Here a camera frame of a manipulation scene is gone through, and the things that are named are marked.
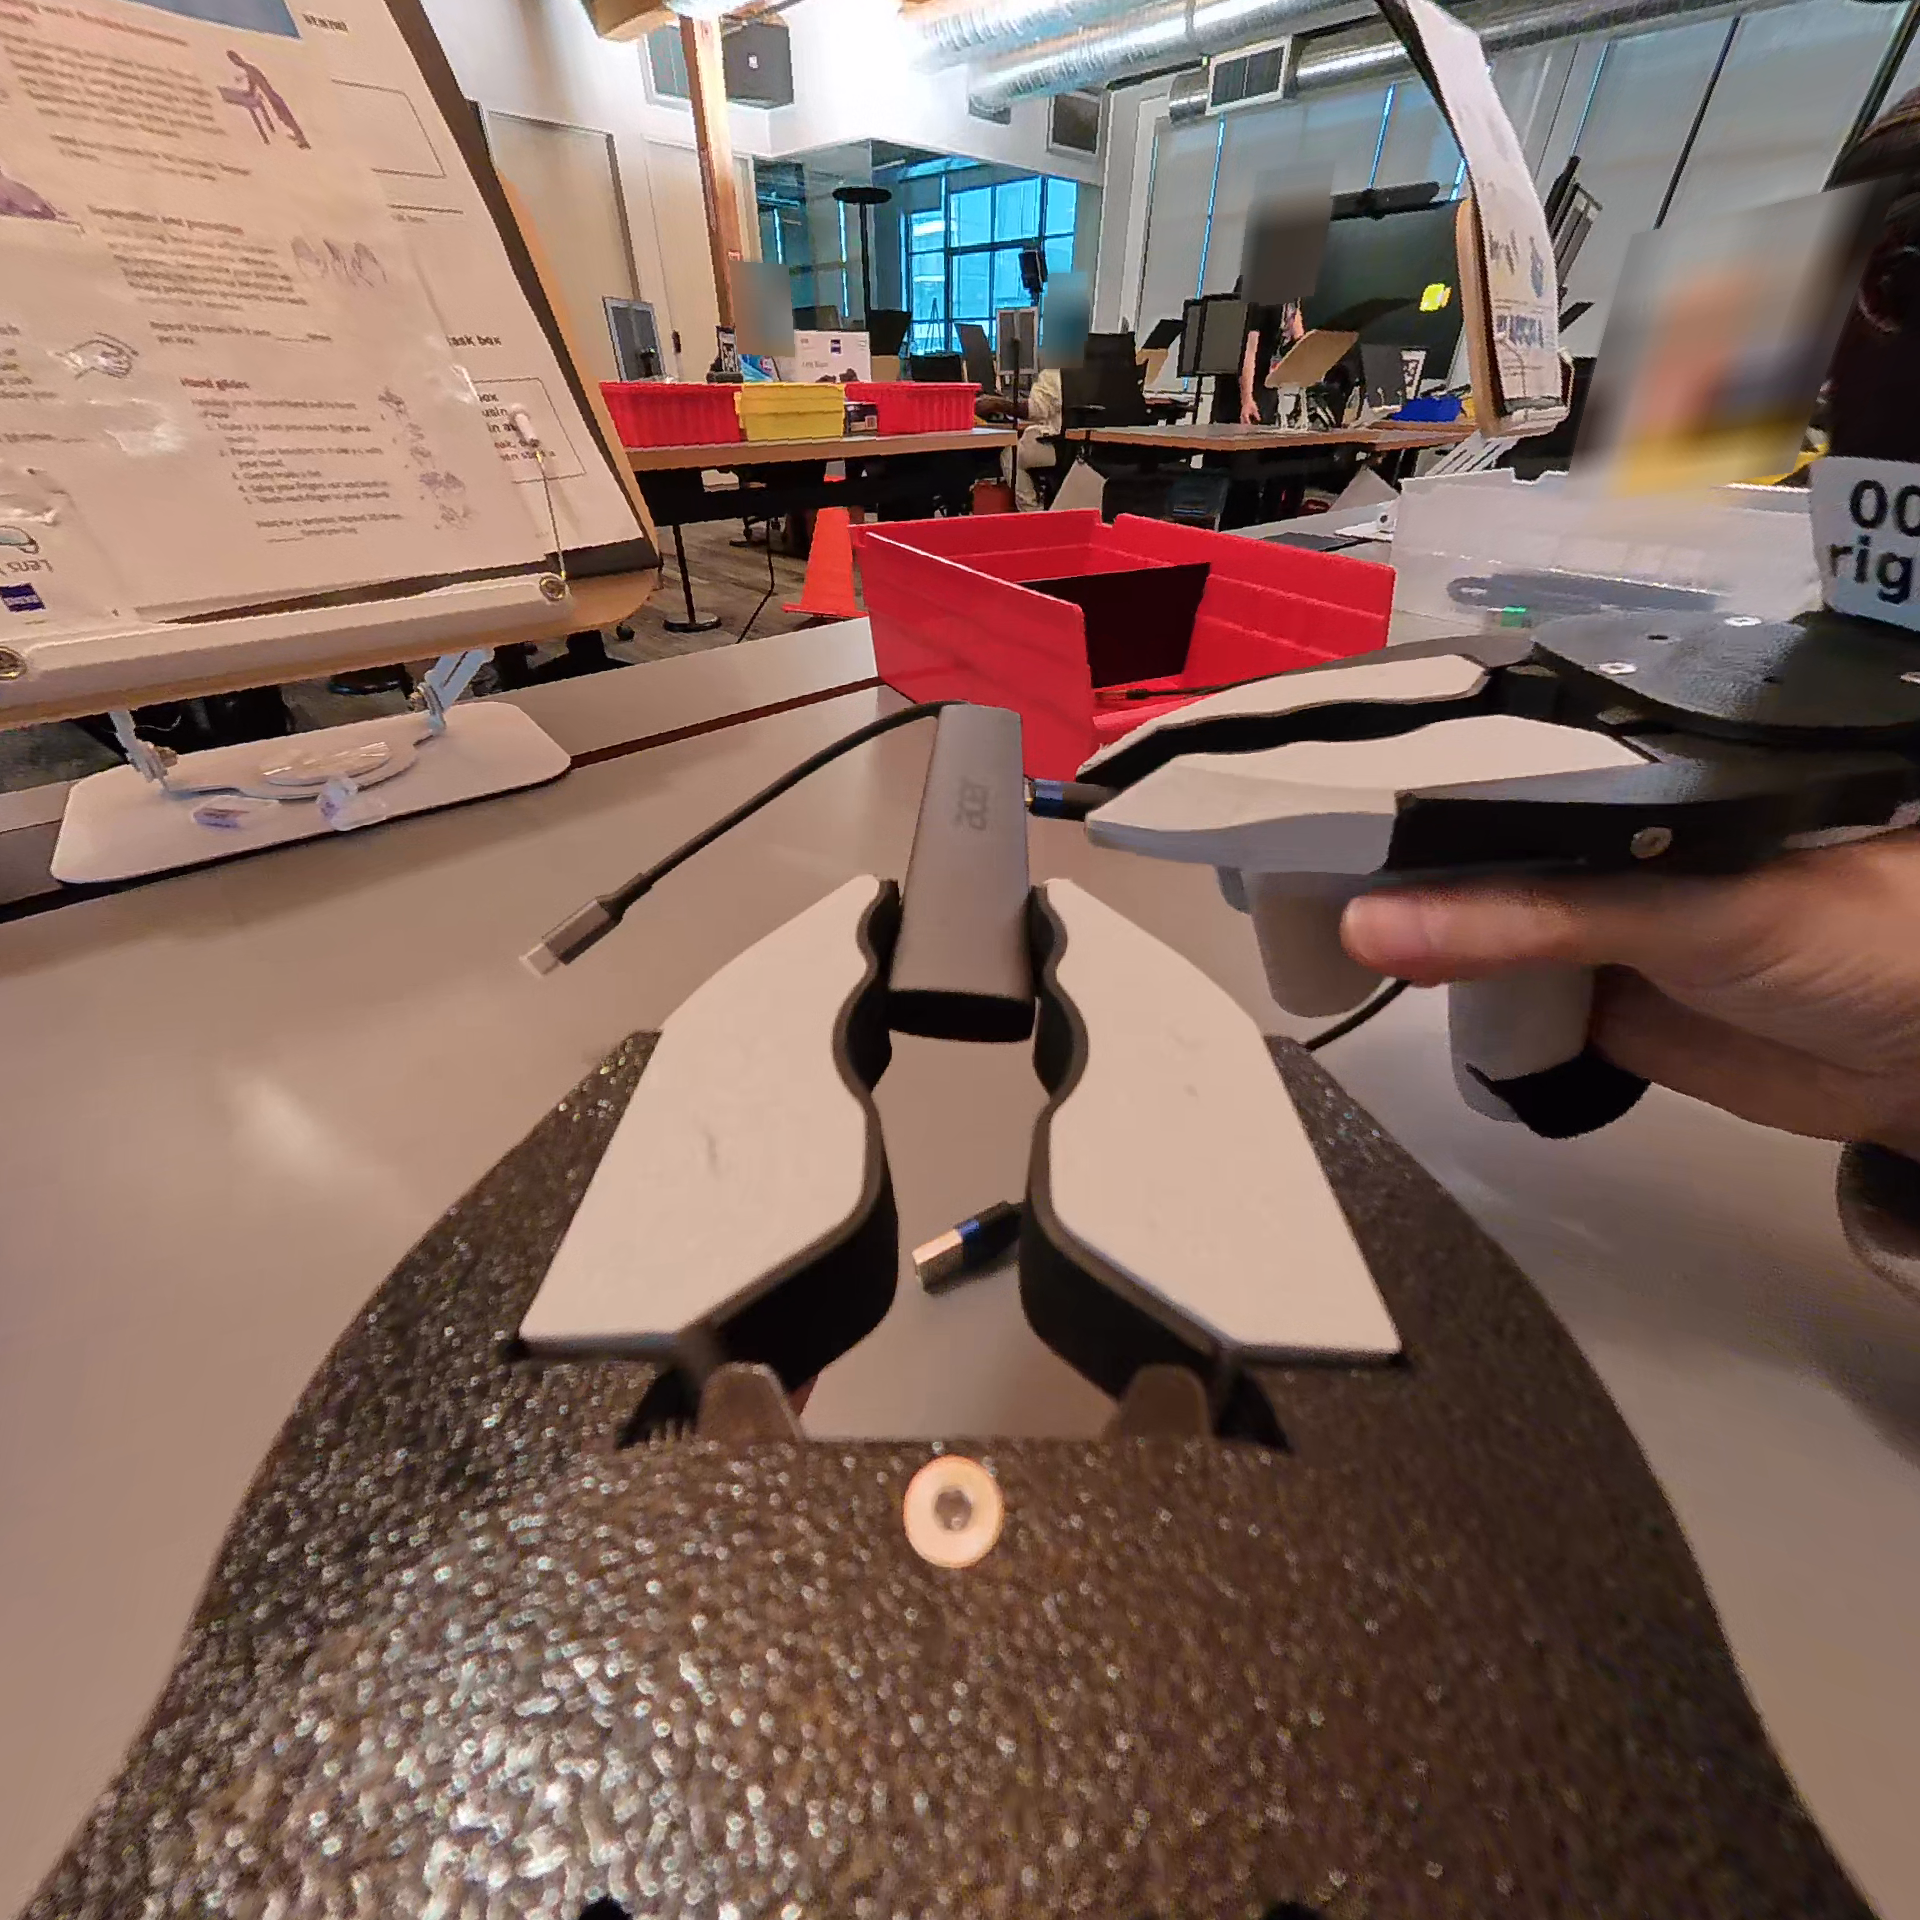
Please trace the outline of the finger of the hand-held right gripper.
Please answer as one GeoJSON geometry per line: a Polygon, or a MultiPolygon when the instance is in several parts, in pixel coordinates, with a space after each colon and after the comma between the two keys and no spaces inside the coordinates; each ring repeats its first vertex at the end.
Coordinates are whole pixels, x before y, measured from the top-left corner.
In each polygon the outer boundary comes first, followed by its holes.
{"type": "Polygon", "coordinates": [[[1339,917],[1385,867],[1404,792],[1643,762],[1601,732],[1404,732],[1186,753],[1091,811],[1088,834],[1103,848],[1212,867],[1254,921],[1282,1010],[1339,1016],[1384,983],[1345,953],[1339,917]]]}
{"type": "Polygon", "coordinates": [[[1385,739],[1434,722],[1499,712],[1499,678],[1533,655],[1526,635],[1388,646],[1170,708],[1107,743],[1076,783],[1110,792],[1187,753],[1262,753],[1304,739],[1385,739]]]}

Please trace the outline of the red storage bin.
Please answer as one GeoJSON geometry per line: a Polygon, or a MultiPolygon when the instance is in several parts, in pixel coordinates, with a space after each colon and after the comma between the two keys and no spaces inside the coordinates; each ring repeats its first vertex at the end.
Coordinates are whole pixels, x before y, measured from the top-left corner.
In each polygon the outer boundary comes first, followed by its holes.
{"type": "Polygon", "coordinates": [[[846,404],[873,414],[882,438],[965,433],[976,426],[973,383],[863,383],[843,384],[846,404]]]}
{"type": "Polygon", "coordinates": [[[897,520],[855,530],[879,678],[913,701],[965,700],[1019,716],[1030,776],[1068,779],[1143,722],[1225,686],[1385,646],[1395,568],[1357,547],[1316,549],[1099,509],[897,520]],[[1023,582],[1156,563],[1212,563],[1187,670],[1094,690],[1082,615],[1023,582]]]}
{"type": "Polygon", "coordinates": [[[599,383],[621,448],[741,444],[738,387],[677,380],[599,383]]]}

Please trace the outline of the wooden top desk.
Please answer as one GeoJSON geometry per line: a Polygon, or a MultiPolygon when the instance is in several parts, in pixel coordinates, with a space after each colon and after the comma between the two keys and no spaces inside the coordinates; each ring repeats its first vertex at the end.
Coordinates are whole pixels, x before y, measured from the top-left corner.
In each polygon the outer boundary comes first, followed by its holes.
{"type": "Polygon", "coordinates": [[[1016,448],[1007,426],[833,438],[638,444],[621,455],[656,529],[668,530],[665,631],[706,636],[722,627],[694,608],[684,533],[715,520],[778,520],[823,506],[889,509],[958,501],[1016,448]]]}

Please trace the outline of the printed instruction sheets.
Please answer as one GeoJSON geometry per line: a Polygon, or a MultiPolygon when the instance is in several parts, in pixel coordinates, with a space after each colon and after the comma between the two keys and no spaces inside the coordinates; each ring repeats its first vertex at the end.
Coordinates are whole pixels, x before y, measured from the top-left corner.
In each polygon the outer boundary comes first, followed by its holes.
{"type": "Polygon", "coordinates": [[[4,4],[4,705],[653,563],[417,3],[4,4]]]}

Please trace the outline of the orange traffic cone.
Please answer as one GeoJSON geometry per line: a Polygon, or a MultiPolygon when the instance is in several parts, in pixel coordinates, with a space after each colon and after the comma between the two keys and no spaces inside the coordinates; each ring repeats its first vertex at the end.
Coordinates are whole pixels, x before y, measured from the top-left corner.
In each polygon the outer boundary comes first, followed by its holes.
{"type": "Polygon", "coordinates": [[[863,509],[817,509],[801,598],[785,601],[785,612],[810,621],[850,621],[863,612],[852,539],[852,529],[859,524],[863,509]]]}

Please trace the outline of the clear plastic container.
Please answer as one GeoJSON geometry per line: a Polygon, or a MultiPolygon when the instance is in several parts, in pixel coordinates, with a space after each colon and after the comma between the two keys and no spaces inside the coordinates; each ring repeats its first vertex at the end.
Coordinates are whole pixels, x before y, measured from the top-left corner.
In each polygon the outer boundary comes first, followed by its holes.
{"type": "Polygon", "coordinates": [[[1716,487],[1618,497],[1571,473],[1509,469],[1418,476],[1399,497],[1392,539],[1395,610],[1494,624],[1456,608],[1456,574],[1566,568],[1716,590],[1713,612],[1785,619],[1818,601],[1804,491],[1716,487]]]}

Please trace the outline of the black bin divider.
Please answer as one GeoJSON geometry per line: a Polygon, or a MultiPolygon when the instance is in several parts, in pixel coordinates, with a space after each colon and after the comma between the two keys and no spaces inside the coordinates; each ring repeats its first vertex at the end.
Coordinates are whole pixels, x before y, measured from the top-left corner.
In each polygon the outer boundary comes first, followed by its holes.
{"type": "Polygon", "coordinates": [[[1080,610],[1091,686],[1107,695],[1186,676],[1210,574],[1208,560],[1156,563],[1053,574],[1023,589],[1080,610]]]}

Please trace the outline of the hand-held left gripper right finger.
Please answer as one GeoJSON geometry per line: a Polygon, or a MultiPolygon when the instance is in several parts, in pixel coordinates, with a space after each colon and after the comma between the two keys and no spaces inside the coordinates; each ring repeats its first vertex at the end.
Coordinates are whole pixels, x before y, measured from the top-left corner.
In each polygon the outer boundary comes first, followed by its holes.
{"type": "Polygon", "coordinates": [[[1262,1025],[1075,882],[1027,895],[1044,1111],[1023,1313],[1113,1400],[1171,1364],[1395,1364],[1402,1333],[1262,1025]]]}

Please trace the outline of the black flat device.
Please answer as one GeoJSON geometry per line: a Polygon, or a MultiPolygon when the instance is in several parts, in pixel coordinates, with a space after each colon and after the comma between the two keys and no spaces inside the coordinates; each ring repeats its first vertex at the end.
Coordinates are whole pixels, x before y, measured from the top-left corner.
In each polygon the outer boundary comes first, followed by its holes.
{"type": "Polygon", "coordinates": [[[1510,568],[1492,574],[1456,574],[1445,582],[1456,608],[1480,610],[1496,627],[1541,627],[1553,619],[1590,612],[1712,612],[1716,590],[1692,585],[1643,582],[1617,574],[1582,574],[1566,568],[1510,568]]]}

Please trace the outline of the person's right hand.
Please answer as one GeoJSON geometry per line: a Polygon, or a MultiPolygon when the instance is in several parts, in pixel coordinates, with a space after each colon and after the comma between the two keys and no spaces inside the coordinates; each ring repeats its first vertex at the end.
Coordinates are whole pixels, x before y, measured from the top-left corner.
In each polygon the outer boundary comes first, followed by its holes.
{"type": "Polygon", "coordinates": [[[1590,1036],[1656,1088],[1918,1158],[1918,834],[1739,875],[1402,887],[1349,903],[1357,963],[1418,986],[1597,972],[1590,1036]]]}

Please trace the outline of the black cable blue collar plugs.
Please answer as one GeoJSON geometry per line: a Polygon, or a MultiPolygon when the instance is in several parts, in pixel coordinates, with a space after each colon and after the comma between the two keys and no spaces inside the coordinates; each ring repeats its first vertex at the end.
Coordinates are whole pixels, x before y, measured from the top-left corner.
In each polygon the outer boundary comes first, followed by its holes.
{"type": "MultiPolygon", "coordinates": [[[[1088,780],[1048,780],[1025,779],[1025,806],[1038,818],[1086,822],[1101,803],[1103,788],[1088,780]]],[[[1381,1016],[1399,994],[1411,990],[1402,978],[1388,978],[1357,1010],[1331,1025],[1300,1039],[1308,1051],[1331,1047],[1381,1016]]],[[[1000,1259],[1016,1249],[1023,1229],[1023,1202],[1000,1199],[965,1219],[958,1219],[939,1236],[916,1245],[912,1253],[913,1273],[924,1292],[942,1292],[976,1273],[993,1268],[1000,1259]]]]}

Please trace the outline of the large black monitor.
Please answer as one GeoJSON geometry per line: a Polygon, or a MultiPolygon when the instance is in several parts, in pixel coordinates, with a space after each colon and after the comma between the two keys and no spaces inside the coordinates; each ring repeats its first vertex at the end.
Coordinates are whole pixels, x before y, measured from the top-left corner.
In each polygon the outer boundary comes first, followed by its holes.
{"type": "Polygon", "coordinates": [[[1465,319],[1456,200],[1334,220],[1308,316],[1362,347],[1422,350],[1425,383],[1445,383],[1465,319]]]}

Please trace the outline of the silver ventilation duct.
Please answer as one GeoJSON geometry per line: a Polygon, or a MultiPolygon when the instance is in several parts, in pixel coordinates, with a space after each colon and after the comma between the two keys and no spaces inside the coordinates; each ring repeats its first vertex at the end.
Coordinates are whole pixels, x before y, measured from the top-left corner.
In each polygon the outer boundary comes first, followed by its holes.
{"type": "Polygon", "coordinates": [[[1027,49],[1000,49],[972,64],[972,109],[1012,109],[1023,99],[1107,88],[1143,75],[1193,68],[1254,40],[1293,40],[1312,29],[1378,21],[1397,55],[1433,78],[1418,34],[1407,34],[1407,3],[1114,3],[1027,49]]]}

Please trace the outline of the grey usb hub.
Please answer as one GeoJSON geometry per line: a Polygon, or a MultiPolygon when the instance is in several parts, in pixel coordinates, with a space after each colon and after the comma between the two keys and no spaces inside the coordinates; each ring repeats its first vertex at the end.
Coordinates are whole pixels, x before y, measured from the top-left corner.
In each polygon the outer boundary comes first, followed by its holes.
{"type": "Polygon", "coordinates": [[[919,722],[930,722],[936,738],[884,972],[886,1021],[900,1036],[951,1044],[1030,1039],[1037,964],[1027,951],[1027,780],[1019,716],[961,700],[897,708],[804,756],[652,867],[573,911],[523,953],[523,964],[545,977],[574,963],[619,928],[638,901],[707,845],[810,776],[919,722]]]}

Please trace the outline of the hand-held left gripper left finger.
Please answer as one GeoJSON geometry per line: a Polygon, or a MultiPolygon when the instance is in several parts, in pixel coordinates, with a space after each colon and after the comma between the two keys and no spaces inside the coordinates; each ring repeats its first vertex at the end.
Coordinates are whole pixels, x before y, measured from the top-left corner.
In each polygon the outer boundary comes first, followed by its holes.
{"type": "Polygon", "coordinates": [[[893,1306],[900,1223],[875,1085],[900,887],[855,875],[688,994],[656,1036],[519,1345],[703,1386],[818,1377],[893,1306]]]}

